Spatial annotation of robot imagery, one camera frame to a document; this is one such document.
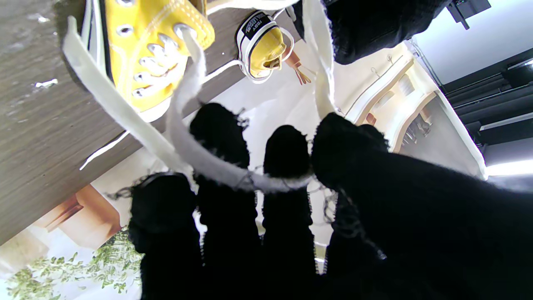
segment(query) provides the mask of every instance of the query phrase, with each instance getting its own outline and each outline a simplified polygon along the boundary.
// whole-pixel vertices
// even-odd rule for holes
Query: wooden surface
[[[0,0],[0,244],[141,147],[129,136],[78,171],[122,132],[73,79],[60,50],[66,17],[81,24],[84,7],[74,0]],[[209,17],[216,42],[206,51],[208,72],[236,56],[235,32],[250,13],[227,9]],[[278,23],[298,37],[285,14]],[[242,77],[232,67],[204,85],[199,100],[211,100]],[[58,83],[35,86],[52,79]],[[159,130],[163,124],[155,122]]]

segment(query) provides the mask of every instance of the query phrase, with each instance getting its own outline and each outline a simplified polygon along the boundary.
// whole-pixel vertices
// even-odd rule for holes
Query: shoe label
[[[244,35],[251,40],[252,37],[255,35],[255,33],[261,29],[266,24],[270,23],[271,20],[267,14],[264,12],[258,12],[255,16],[253,16],[245,26],[243,26],[242,31]]]

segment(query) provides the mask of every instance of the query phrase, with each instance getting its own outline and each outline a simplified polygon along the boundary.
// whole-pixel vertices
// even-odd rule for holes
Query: white wall
[[[444,9],[414,39],[442,84],[533,48],[533,1],[489,0],[468,18],[469,30]]]

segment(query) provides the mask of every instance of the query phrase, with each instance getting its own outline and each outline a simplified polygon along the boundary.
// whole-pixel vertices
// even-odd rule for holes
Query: yellow sneaker
[[[250,1],[249,5],[253,3],[261,1]],[[274,16],[264,11],[252,13],[237,30],[237,59],[206,76],[206,81],[235,65],[240,66],[246,77],[257,84],[266,82],[274,70],[280,70],[282,62],[288,59],[294,47],[294,38],[290,32],[279,27],[275,21],[282,11],[278,11]],[[283,34],[287,36],[290,45],[284,43]]]
[[[215,40],[206,0],[87,0],[82,41],[145,122],[163,116],[183,77],[189,52],[180,26],[203,49]]]

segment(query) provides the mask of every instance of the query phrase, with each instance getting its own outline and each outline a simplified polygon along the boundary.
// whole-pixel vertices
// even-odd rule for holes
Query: leaf
[[[69,262],[73,262],[73,261],[74,261],[74,258],[76,258],[76,256],[78,256],[78,252],[75,252],[74,255],[72,256],[72,258],[69,259],[68,261],[69,261]]]

